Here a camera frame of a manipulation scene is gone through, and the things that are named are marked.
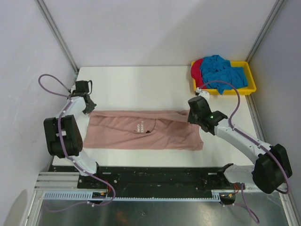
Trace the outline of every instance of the white table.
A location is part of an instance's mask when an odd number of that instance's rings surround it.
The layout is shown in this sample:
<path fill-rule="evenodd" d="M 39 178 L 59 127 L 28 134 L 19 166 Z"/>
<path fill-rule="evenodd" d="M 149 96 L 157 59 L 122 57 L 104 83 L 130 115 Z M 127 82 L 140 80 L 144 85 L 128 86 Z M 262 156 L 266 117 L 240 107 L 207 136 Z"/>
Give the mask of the white table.
<path fill-rule="evenodd" d="M 82 67 L 79 80 L 92 80 L 91 99 L 96 110 L 182 110 L 189 109 L 188 100 L 194 97 L 188 66 L 147 67 Z M 212 111 L 230 116 L 237 96 L 211 96 Z M 254 125 L 246 102 L 241 96 L 240 108 L 233 121 L 252 135 Z M 86 136 L 89 117 L 82 114 L 77 124 L 82 138 Z M 87 154 L 101 166 L 154 167 L 222 167 L 227 163 L 251 165 L 251 161 L 226 141 L 200 129 L 204 141 L 201 151 L 183 150 L 115 150 L 88 149 Z M 57 157 L 54 166 L 69 166 L 66 159 Z"/>

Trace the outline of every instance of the clothing pile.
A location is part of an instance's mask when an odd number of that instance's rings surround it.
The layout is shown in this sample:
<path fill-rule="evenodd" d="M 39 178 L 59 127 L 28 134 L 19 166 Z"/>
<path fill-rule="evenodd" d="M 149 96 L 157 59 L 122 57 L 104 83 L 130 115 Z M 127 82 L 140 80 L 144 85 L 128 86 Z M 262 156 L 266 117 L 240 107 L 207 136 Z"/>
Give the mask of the clothing pile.
<path fill-rule="evenodd" d="M 235 88 L 248 86 L 248 81 L 242 67 L 232 67 L 229 60 L 219 55 L 207 56 L 197 60 L 191 67 L 191 76 L 196 81 L 197 87 L 202 87 L 206 82 L 222 80 L 230 83 Z M 225 89 L 232 89 L 229 85 L 213 82 L 204 89 L 217 89 L 220 94 Z"/>

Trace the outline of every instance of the metal frame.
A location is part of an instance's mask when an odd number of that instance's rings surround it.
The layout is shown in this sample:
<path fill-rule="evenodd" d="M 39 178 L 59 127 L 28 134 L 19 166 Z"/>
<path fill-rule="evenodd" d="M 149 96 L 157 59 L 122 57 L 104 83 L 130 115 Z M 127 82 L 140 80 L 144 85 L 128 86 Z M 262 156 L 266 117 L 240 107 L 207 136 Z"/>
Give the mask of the metal frame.
<path fill-rule="evenodd" d="M 53 34 L 53 36 L 55 37 L 55 39 L 57 40 L 57 43 L 59 44 L 59 46 L 61 47 L 63 53 L 65 54 L 68 63 L 70 64 L 70 66 L 72 67 L 72 69 L 74 70 L 75 74 L 79 73 L 79 68 L 76 66 L 76 63 L 65 43 L 65 41 L 63 40 L 63 37 L 60 33 L 60 31 L 57 28 L 57 25 L 55 24 L 44 0 L 35 0 L 39 9 L 41 10 L 41 13 L 43 14 L 47 24 L 49 25 L 49 28 Z"/>
<path fill-rule="evenodd" d="M 292 194 L 280 194 L 280 199 L 286 215 L 287 222 L 290 226 L 301 225 L 299 213 L 296 211 L 296 203 Z"/>
<path fill-rule="evenodd" d="M 106 189 L 78 189 L 78 172 L 40 172 L 35 191 L 99 191 L 106 192 Z"/>
<path fill-rule="evenodd" d="M 285 5 L 287 0 L 277 0 L 273 9 L 271 10 L 266 22 L 264 23 L 259 35 L 257 36 L 257 39 L 255 43 L 253 44 L 251 51 L 249 52 L 246 61 L 249 63 L 251 59 L 253 58 L 255 52 L 257 51 L 258 47 L 260 46 L 261 42 L 263 41 L 264 37 L 269 31 L 269 28 L 272 26 L 274 21 L 276 20 L 277 16 L 279 15 L 279 12 L 281 11 L 282 7 Z"/>
<path fill-rule="evenodd" d="M 187 199 L 161 199 L 161 198 L 119 198 L 116 197 L 114 201 L 160 201 L 160 202 L 220 202 L 220 193 L 225 191 L 212 191 L 212 198 L 187 198 Z M 77 201 L 103 201 L 109 200 L 110 198 L 92 198 L 93 191 L 50 191 L 45 192 L 43 200 L 77 200 Z"/>
<path fill-rule="evenodd" d="M 36 226 L 42 207 L 44 193 L 44 191 L 33 191 L 31 205 L 26 213 L 26 218 L 22 224 L 23 226 Z"/>

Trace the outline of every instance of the blue cloth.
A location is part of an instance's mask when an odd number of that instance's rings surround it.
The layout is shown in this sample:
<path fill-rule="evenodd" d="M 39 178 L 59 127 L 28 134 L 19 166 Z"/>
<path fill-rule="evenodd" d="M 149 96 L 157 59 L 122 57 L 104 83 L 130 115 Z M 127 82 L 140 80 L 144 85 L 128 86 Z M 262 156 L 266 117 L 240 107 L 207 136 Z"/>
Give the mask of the blue cloth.
<path fill-rule="evenodd" d="M 199 69 L 202 72 L 203 82 L 222 80 L 239 89 L 248 86 L 248 81 L 242 67 L 231 67 L 229 60 L 224 60 L 219 55 L 205 57 Z M 232 89 L 229 85 L 213 82 L 206 85 L 209 89 L 217 89 L 220 94 L 225 89 Z"/>

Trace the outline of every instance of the white wall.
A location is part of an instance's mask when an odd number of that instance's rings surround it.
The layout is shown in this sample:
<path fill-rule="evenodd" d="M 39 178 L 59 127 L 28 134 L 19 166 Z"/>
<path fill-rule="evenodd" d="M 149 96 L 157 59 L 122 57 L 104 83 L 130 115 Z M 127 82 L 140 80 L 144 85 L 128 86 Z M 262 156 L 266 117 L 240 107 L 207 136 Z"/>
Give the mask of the white wall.
<path fill-rule="evenodd" d="M 45 0 L 82 66 L 245 60 L 276 0 Z"/>
<path fill-rule="evenodd" d="M 250 63 L 253 95 L 268 142 L 286 147 L 301 210 L 301 1 L 289 0 Z"/>
<path fill-rule="evenodd" d="M 0 34 L 0 225 L 16 226 L 49 160 L 43 120 L 65 102 L 43 91 L 38 76 L 71 85 L 74 75 L 34 0 L 1 1 Z"/>

